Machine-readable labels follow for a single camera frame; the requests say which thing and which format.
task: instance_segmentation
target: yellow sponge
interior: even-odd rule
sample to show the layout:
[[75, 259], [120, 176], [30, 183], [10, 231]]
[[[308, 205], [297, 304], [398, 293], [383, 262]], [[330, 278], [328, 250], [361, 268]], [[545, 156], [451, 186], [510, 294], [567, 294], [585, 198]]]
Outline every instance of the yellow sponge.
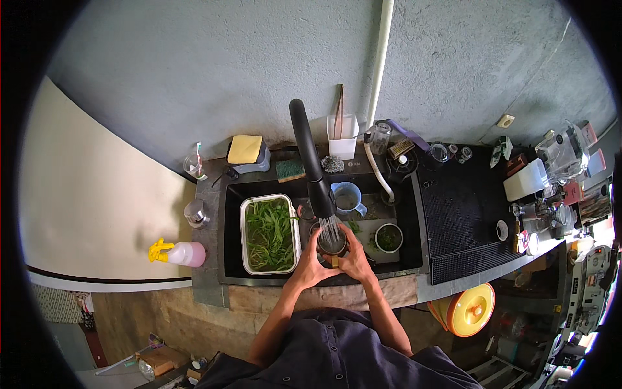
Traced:
[[254, 164], [261, 149], [260, 136], [236, 135], [231, 142], [227, 162], [230, 164]]

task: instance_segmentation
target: yellow bucket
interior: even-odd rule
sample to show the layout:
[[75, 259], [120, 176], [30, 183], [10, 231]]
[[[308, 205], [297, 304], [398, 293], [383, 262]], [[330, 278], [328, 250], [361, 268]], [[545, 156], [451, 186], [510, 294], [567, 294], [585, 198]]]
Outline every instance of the yellow bucket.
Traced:
[[445, 331], [469, 337], [484, 328], [494, 309], [494, 289], [489, 283], [438, 300], [428, 301], [430, 313]]

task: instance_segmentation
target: hand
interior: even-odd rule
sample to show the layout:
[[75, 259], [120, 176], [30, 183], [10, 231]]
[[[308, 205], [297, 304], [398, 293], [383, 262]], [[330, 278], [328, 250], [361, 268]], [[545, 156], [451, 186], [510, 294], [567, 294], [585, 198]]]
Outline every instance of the hand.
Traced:
[[309, 244], [302, 252], [296, 270], [285, 283], [286, 286], [289, 285], [302, 291], [315, 286], [323, 279], [343, 273], [341, 269], [326, 269], [317, 260], [317, 238], [321, 232], [322, 229], [318, 228], [311, 234]]
[[[361, 242], [356, 239], [356, 236], [348, 227], [339, 223], [339, 228], [346, 234], [348, 240], [348, 256], [339, 258], [339, 268], [346, 272], [346, 274], [355, 280], [363, 283], [371, 278], [376, 278], [376, 275], [371, 270], [367, 257], [365, 257], [365, 251]], [[326, 260], [330, 260], [327, 255], [324, 256]]]

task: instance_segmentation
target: black faucet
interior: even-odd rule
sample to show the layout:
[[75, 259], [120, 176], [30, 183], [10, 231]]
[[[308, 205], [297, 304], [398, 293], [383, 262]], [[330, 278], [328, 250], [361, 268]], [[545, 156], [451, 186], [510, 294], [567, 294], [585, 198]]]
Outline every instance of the black faucet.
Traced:
[[295, 98], [289, 102], [289, 114], [292, 118], [298, 152], [307, 174], [307, 191], [309, 192], [311, 208], [316, 217], [329, 218], [337, 210], [335, 196], [330, 185], [324, 179], [320, 159], [317, 156], [317, 150], [311, 136], [307, 112], [300, 99]]

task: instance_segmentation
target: dark shirt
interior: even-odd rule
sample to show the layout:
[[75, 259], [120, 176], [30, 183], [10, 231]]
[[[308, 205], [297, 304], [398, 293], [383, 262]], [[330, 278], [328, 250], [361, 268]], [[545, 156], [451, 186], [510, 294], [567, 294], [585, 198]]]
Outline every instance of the dark shirt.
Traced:
[[268, 368], [220, 353], [196, 389], [469, 388], [481, 386], [437, 346], [406, 357], [380, 343], [368, 312], [295, 312]]

